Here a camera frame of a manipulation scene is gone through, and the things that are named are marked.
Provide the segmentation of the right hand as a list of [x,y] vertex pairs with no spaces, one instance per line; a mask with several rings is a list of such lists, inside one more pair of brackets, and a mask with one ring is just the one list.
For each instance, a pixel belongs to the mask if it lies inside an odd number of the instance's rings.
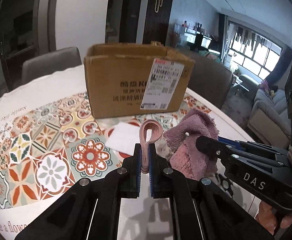
[[273,235],[278,225],[280,225],[280,228],[282,229],[286,229],[292,225],[292,213],[286,215],[279,223],[272,209],[273,207],[261,201],[255,220],[259,222],[270,234]]

